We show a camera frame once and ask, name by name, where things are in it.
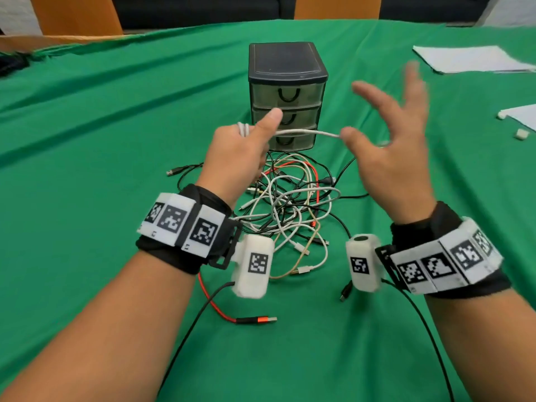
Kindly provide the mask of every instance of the green tablecloth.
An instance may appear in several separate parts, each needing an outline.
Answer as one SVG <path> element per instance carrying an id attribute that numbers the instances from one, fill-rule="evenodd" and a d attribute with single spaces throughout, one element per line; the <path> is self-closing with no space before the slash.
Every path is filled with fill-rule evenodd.
<path id="1" fill-rule="evenodd" d="M 176 178 L 164 172 L 201 161 L 219 125 L 250 121 L 249 43 L 313 41 L 330 74 L 319 129 L 353 125 L 379 142 L 387 128 L 352 95 L 352 80 L 400 97 L 401 68 L 415 58 L 415 44 L 498 44 L 536 63 L 534 39 L 536 28 L 270 21 L 38 52 L 30 68 L 0 81 L 0 389 L 133 254 L 148 205 L 159 192 L 176 191 Z M 536 305 L 536 137 L 514 140 L 518 124 L 495 119 L 500 109 L 535 102 L 536 74 L 439 75 L 421 67 L 431 94 L 437 197 L 476 219 Z M 324 137 L 309 154 L 333 173 L 351 158 L 340 141 Z M 338 187 L 344 195 L 363 192 L 355 166 Z M 389 220 L 370 198 L 336 202 L 333 211 L 353 234 L 390 240 Z M 331 245 L 321 270 L 271 283 L 259 301 L 230 290 L 218 295 L 231 315 L 279 320 L 235 326 L 207 310 L 161 400 L 448 400 L 425 329 L 399 293 L 384 287 L 339 302 L 349 279 L 346 236 L 332 219 L 322 233 Z M 296 255 L 277 254 L 274 272 L 286 271 Z M 315 251 L 307 264 L 322 256 Z M 230 273 L 206 270 L 210 290 Z M 204 301 L 196 287 L 186 327 Z M 423 298 L 415 301 L 431 321 Z M 448 372 L 457 400 L 468 400 L 450 362 Z"/>

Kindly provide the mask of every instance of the stack of paper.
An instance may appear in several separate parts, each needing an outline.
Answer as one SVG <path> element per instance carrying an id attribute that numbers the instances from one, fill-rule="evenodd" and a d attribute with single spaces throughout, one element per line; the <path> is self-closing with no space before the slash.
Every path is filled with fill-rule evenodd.
<path id="1" fill-rule="evenodd" d="M 536 71 L 536 66 L 513 59 L 498 46 L 413 46 L 413 50 L 439 73 Z"/>
<path id="2" fill-rule="evenodd" d="M 536 131 L 536 104 L 501 110 L 497 116 L 500 119 L 506 118 L 506 116 L 512 117 L 526 127 Z"/>

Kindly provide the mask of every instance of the finger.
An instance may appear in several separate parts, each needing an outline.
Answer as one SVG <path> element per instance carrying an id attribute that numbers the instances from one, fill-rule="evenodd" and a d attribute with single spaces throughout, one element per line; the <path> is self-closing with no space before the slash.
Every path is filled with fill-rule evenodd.
<path id="1" fill-rule="evenodd" d="M 420 121 L 428 117 L 428 92 L 426 83 L 419 75 L 419 63 L 409 62 L 406 65 L 404 85 L 404 111 Z"/>
<path id="2" fill-rule="evenodd" d="M 255 124 L 248 138 L 258 143 L 259 147 L 264 147 L 270 138 L 276 134 L 282 118 L 283 112 L 278 108 L 272 108 L 262 120 Z"/>
<path id="3" fill-rule="evenodd" d="M 362 81 L 353 82 L 352 90 L 378 110 L 379 115 L 387 123 L 389 131 L 396 133 L 396 125 L 404 120 L 404 112 L 395 99 L 378 87 Z"/>
<path id="4" fill-rule="evenodd" d="M 358 160 L 379 149 L 372 144 L 365 134 L 352 127 L 343 128 L 340 131 L 340 139 Z"/>

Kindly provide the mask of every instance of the black drawer handle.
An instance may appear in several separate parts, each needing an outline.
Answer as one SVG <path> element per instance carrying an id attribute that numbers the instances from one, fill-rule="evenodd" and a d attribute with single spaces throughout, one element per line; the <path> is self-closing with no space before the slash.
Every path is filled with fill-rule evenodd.
<path id="1" fill-rule="evenodd" d="M 283 97 L 283 89 L 281 88 L 277 89 L 277 93 L 279 94 L 279 98 L 283 100 L 285 103 L 291 103 L 294 100 L 296 100 L 298 96 L 300 95 L 300 89 L 299 88 L 296 89 L 296 94 L 294 94 L 294 97 L 291 97 L 290 99 L 285 99 L 285 97 Z"/>
<path id="2" fill-rule="evenodd" d="M 294 120 L 296 120 L 296 113 L 292 114 L 292 117 L 289 121 L 281 121 L 281 125 L 289 125 Z"/>

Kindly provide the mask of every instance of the person's right hand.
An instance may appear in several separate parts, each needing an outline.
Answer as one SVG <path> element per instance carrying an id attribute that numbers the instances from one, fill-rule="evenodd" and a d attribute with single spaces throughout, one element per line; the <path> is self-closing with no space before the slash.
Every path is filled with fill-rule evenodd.
<path id="1" fill-rule="evenodd" d="M 346 127 L 340 132 L 341 139 L 357 159 L 365 189 L 396 224 L 430 217 L 436 200 L 425 138 L 428 93 L 419 76 L 418 63 L 406 65 L 402 107 L 368 83 L 353 82 L 352 90 L 378 110 L 391 135 L 391 143 L 379 148 L 355 128 Z"/>

